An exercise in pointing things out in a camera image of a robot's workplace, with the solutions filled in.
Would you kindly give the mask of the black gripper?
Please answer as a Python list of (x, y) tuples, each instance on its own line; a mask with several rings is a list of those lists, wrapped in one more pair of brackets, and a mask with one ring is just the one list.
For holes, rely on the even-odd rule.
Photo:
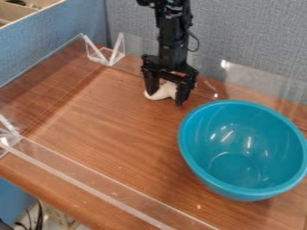
[(153, 95), (159, 90), (159, 79), (163, 78), (177, 84), (175, 93), (175, 105), (181, 106), (195, 89), (198, 71), (183, 63), (176, 67), (164, 66), (159, 62), (159, 57), (152, 55), (141, 56), (141, 72), (144, 74), (145, 90), (148, 95)]

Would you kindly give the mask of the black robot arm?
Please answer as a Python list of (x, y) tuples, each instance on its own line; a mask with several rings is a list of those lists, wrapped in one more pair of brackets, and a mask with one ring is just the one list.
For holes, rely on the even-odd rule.
[(141, 56), (141, 72), (145, 82), (145, 93), (152, 96), (164, 79), (175, 86), (175, 104), (181, 106), (195, 89), (198, 70), (187, 64), (188, 39), (195, 35), (192, 26), (191, 0), (136, 0), (140, 6), (155, 10), (156, 27), (159, 28), (159, 54)]

